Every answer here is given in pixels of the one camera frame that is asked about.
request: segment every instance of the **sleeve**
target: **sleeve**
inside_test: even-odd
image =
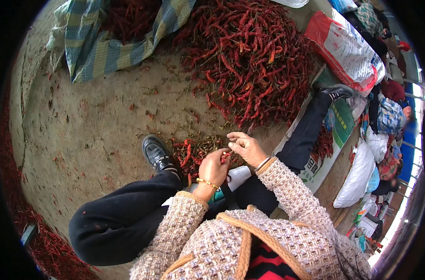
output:
[[[334,232],[334,226],[320,203],[302,179],[276,157],[256,172],[267,189],[273,191],[291,221],[304,222],[324,232]]]
[[[155,237],[135,260],[130,280],[160,279],[178,259],[187,240],[203,220],[208,204],[188,192],[178,192]]]

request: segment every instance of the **concrete floor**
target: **concrete floor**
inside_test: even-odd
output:
[[[26,199],[51,228],[69,239],[70,218],[82,204],[154,173],[141,152],[146,126],[155,128],[163,139],[184,139],[198,131],[225,136],[227,131],[219,128],[225,122],[220,112],[208,110],[204,93],[192,96],[188,87],[193,85],[185,79],[188,74],[178,73],[179,55],[164,43],[157,48],[153,62],[128,71],[71,84],[67,67],[60,67],[48,79],[52,68],[44,46],[54,25],[53,11],[63,2],[47,3],[19,50],[11,78],[10,131],[15,161],[26,178],[22,185]],[[308,9],[291,12],[292,18],[296,17],[304,30],[310,10],[319,8],[324,9],[311,1]],[[167,71],[167,59],[177,67],[176,74]],[[153,90],[148,94],[148,89],[155,87],[158,94]],[[192,119],[189,109],[200,115],[200,124],[180,128]],[[158,113],[151,120],[146,110]],[[206,125],[210,119],[216,119],[213,127]],[[266,151],[272,151],[286,131],[284,125],[260,127],[253,137]],[[350,227],[347,220],[352,211],[329,205],[349,171],[349,151],[357,139],[356,128],[316,192],[333,221],[342,220],[342,233]],[[130,267],[101,267],[103,271],[97,273],[101,279],[127,279]]]

